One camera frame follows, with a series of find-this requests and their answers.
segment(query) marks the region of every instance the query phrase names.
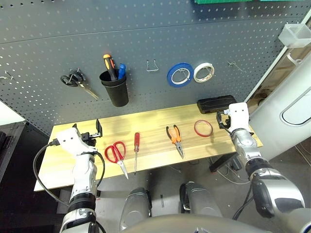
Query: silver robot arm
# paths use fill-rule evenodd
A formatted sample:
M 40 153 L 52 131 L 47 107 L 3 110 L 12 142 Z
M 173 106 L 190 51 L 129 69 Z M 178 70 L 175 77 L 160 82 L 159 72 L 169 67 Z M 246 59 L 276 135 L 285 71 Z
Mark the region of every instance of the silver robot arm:
M 305 208 L 298 188 L 261 155 L 248 126 L 247 104 L 231 104 L 222 114 L 230 116 L 227 125 L 222 123 L 219 112 L 217 120 L 220 128 L 230 134 L 238 158 L 249 176 L 258 213 L 263 217 L 277 218 L 289 233 L 307 233 L 311 229 L 311 209 Z
M 90 146 L 95 145 L 96 141 L 93 138 L 98 136 L 102 136 L 102 133 L 96 134 L 94 137 L 89 133 L 81 135 L 76 127 L 64 130 L 57 135 L 59 144 L 65 151 L 72 154 L 76 161 L 72 171 L 74 185 L 68 213 L 64 216 L 60 233 L 100 232 L 95 213 L 97 168 L 94 162 L 95 155 L 100 157 L 101 155 L 95 147 Z

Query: wooden tabletop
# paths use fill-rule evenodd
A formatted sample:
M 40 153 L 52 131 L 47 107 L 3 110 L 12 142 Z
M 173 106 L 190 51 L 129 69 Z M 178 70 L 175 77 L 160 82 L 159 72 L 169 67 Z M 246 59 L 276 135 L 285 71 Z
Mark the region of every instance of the wooden tabletop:
M 197 120 L 204 119 L 213 126 L 213 134 L 210 137 L 198 136 L 193 127 Z M 196 104 L 153 110 L 142 113 L 134 113 L 122 116 L 113 116 L 99 119 L 103 128 L 103 137 L 96 138 L 96 148 L 104 157 L 104 150 L 116 141 L 122 141 L 126 146 L 126 156 L 123 161 L 127 172 L 134 171 L 134 134 L 140 133 L 140 147 L 137 158 L 137 171 L 151 169 L 160 166 L 181 163 L 185 161 L 202 159 L 210 156 L 234 152 L 234 146 L 225 130 L 220 130 L 216 121 L 216 113 L 201 114 Z M 77 123 L 80 133 L 96 133 L 96 120 L 88 120 Z M 181 144 L 184 159 L 180 157 L 176 146 L 171 143 L 166 135 L 166 126 L 173 129 L 176 124 L 182 138 Z M 56 125 L 53 127 L 50 141 L 56 138 L 56 134 L 72 127 L 73 123 Z M 208 133 L 209 128 L 199 124 L 202 133 Z M 262 143 L 256 134 L 258 146 Z M 109 162 L 105 157 L 104 178 L 121 175 L 122 170 L 117 164 Z M 48 147 L 40 168 L 39 177 L 47 188 L 57 188 L 73 185 L 72 168 L 75 159 L 65 152 L 61 146 Z M 95 156 L 97 166 L 96 179 L 102 173 L 103 165 L 100 158 Z M 42 190 L 38 184 L 35 191 Z

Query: pen holder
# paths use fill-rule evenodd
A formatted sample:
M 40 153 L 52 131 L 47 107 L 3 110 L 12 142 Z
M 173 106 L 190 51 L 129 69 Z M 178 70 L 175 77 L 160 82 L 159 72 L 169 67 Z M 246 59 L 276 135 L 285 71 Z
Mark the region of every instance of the pen holder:
M 116 69 L 116 76 L 119 75 L 119 70 Z M 108 71 L 105 71 L 99 76 L 102 85 L 105 86 L 106 91 L 110 97 L 112 104 L 116 107 L 123 107 L 128 103 L 128 94 L 126 87 L 126 75 L 123 78 L 111 81 Z

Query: scissors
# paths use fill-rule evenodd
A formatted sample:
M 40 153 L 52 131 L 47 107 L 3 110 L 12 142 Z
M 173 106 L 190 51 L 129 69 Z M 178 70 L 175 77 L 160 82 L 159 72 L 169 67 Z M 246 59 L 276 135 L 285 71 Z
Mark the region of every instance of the scissors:
M 124 149 L 124 153 L 123 155 L 121 155 L 117 145 L 118 144 L 121 144 L 123 146 L 123 149 Z M 112 150 L 112 154 L 113 154 L 113 160 L 109 158 L 108 156 L 108 150 L 111 149 Z M 123 142 L 115 142 L 112 146 L 109 146 L 105 149 L 105 157 L 107 158 L 107 160 L 109 160 L 110 162 L 114 163 L 114 164 L 118 164 L 120 167 L 121 167 L 121 170 L 123 171 L 125 177 L 128 179 L 128 176 L 127 176 L 127 171 L 126 171 L 126 168 L 124 166 L 124 163 L 123 163 L 123 159 L 125 157 L 125 145 Z
M 84 86 L 84 78 L 82 73 L 80 73 L 80 70 L 78 69 L 77 71 L 71 71 L 69 73 L 69 76 L 67 75 L 62 75 L 60 77 L 60 80 L 67 86 L 71 87 L 81 87 L 83 90 L 88 92 L 94 99 L 98 99 L 98 96 L 92 92 L 90 89 L 88 89 L 86 86 Z
M 180 136 L 180 132 L 179 132 L 179 128 L 176 125 L 173 125 L 175 132 L 176 132 L 176 137 L 174 137 L 170 131 L 169 131 L 169 127 L 166 127 L 166 134 L 169 137 L 169 139 L 172 141 L 173 144 L 175 144 L 176 149 L 178 151 L 178 153 L 180 154 L 180 157 L 183 159 L 184 158 L 184 153 L 183 153 L 183 148 L 181 146 L 181 136 Z

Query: green object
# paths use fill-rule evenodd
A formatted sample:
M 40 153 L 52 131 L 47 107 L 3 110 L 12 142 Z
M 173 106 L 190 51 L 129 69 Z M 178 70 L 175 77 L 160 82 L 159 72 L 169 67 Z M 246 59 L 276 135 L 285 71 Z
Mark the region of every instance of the green object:
M 304 1 L 304 0 L 259 0 L 259 1 Z
M 241 2 L 241 1 L 252 1 L 252 0 L 194 0 L 194 2 L 197 4 Z

